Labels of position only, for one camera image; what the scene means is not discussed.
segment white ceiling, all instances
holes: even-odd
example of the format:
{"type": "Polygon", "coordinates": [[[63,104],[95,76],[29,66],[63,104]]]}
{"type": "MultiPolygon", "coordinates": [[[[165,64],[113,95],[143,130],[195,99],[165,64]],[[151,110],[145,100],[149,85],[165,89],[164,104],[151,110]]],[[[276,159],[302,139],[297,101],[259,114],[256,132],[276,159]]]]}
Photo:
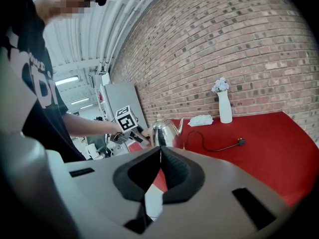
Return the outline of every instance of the white ceiling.
{"type": "Polygon", "coordinates": [[[152,1],[107,0],[103,7],[94,3],[93,7],[85,9],[84,14],[70,19],[56,19],[47,26],[44,39],[51,57],[55,81],[79,76],[79,81],[58,86],[70,112],[97,104],[89,75],[93,76],[99,69],[107,68],[105,60],[111,57],[114,49],[110,60],[112,66],[132,26],[152,1]],[[90,100],[71,105],[84,98],[90,100]]]}

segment power cord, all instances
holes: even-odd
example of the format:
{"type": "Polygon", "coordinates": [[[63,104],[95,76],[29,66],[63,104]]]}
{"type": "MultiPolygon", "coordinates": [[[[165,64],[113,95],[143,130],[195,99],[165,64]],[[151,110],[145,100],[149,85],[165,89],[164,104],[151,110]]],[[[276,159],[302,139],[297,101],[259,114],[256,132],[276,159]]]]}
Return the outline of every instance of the power cord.
{"type": "Polygon", "coordinates": [[[204,145],[204,136],[203,136],[203,134],[202,134],[201,132],[199,132],[199,131],[191,131],[191,132],[189,132],[189,134],[187,135],[187,138],[186,138],[186,144],[185,144],[185,145],[187,145],[187,143],[188,143],[188,137],[189,137],[189,135],[190,135],[191,133],[198,133],[198,134],[200,134],[200,135],[201,135],[201,143],[202,143],[202,146],[203,146],[204,150],[210,151],[210,152],[217,152],[217,151],[229,149],[229,148],[232,148],[232,147],[235,147],[235,146],[243,146],[243,145],[245,144],[245,142],[246,142],[244,139],[239,138],[239,139],[238,139],[238,142],[237,142],[235,145],[232,145],[232,146],[229,146],[229,147],[226,147],[226,148],[223,148],[223,149],[211,150],[211,149],[207,149],[207,148],[205,147],[205,145],[204,145]]]}

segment tissue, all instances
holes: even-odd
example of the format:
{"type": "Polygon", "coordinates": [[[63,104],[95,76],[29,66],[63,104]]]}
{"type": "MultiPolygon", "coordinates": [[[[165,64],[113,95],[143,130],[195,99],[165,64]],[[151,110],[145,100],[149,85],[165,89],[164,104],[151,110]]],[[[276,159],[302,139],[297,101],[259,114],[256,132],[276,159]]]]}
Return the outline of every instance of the tissue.
{"type": "Polygon", "coordinates": [[[193,117],[188,123],[190,126],[211,125],[213,117],[211,115],[200,115],[193,117]]]}

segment white vase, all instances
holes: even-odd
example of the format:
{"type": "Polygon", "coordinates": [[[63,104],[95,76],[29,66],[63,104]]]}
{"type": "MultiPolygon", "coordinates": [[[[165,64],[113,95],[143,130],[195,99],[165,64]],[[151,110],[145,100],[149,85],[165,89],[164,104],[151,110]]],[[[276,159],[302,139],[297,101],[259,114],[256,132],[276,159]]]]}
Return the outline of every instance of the white vase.
{"type": "Polygon", "coordinates": [[[233,121],[233,116],[231,113],[231,106],[227,95],[227,90],[223,92],[218,92],[219,97],[219,115],[220,122],[231,123],[233,121]]]}

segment red tablecloth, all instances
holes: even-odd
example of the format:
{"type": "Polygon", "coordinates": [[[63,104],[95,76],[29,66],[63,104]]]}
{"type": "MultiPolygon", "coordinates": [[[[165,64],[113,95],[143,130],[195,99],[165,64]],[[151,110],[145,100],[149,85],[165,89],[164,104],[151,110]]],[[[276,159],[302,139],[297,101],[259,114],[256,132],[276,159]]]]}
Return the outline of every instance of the red tablecloth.
{"type": "MultiPolygon", "coordinates": [[[[178,126],[179,120],[173,120],[178,126]]],[[[190,127],[184,121],[182,138],[185,149],[214,158],[229,161],[262,181],[293,205],[311,190],[319,173],[319,149],[311,138],[285,113],[236,117],[230,124],[222,124],[215,118],[212,125],[190,127]],[[221,149],[246,140],[244,146],[236,146],[220,152],[208,152],[202,147],[204,135],[207,149],[221,149]]],[[[140,149],[137,144],[130,150],[140,149]]],[[[163,174],[154,182],[163,191],[163,174]]]]}

